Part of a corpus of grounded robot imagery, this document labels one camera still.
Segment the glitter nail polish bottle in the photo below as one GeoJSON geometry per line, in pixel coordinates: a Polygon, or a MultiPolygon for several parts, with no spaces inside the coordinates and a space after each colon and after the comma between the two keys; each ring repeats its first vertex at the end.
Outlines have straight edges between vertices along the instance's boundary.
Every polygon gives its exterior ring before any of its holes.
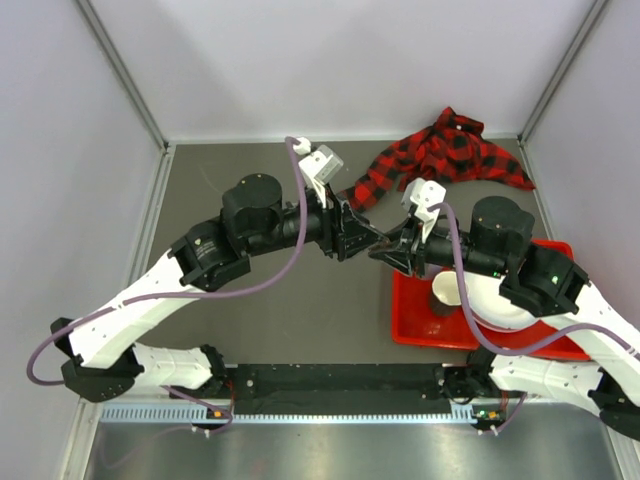
{"type": "Polygon", "coordinates": [[[389,240],[378,242],[369,248],[369,252],[377,252],[390,248],[393,243],[389,240]]]}

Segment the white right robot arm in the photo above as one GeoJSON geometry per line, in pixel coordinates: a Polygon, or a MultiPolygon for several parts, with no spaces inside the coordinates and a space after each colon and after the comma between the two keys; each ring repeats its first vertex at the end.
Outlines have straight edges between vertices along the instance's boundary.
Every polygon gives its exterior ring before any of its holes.
{"type": "Polygon", "coordinates": [[[369,256],[407,276],[429,265],[456,275],[462,310],[490,359],[467,370],[469,388],[538,395],[579,407],[614,431],[639,437],[639,331],[568,256],[532,240],[533,216],[501,196],[479,200],[469,232],[444,203],[418,207],[369,256]],[[553,328],[513,348],[493,344],[478,319],[499,317],[501,303],[553,328]]]}

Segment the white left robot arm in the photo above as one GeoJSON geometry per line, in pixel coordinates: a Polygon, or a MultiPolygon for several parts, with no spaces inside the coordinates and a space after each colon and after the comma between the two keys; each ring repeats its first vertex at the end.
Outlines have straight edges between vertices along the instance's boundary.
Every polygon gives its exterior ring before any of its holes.
{"type": "Polygon", "coordinates": [[[140,338],[184,306],[248,274],[252,258],[313,242],[330,258],[347,260],[385,241],[348,201],[332,191],[306,189],[298,205],[284,203],[278,180],[242,178],[222,196],[220,214],[193,226],[135,283],[86,324],[52,323],[66,388],[91,402],[133,390],[172,387],[177,394],[212,398],[228,382],[212,346],[188,350],[150,347],[140,338]]]}

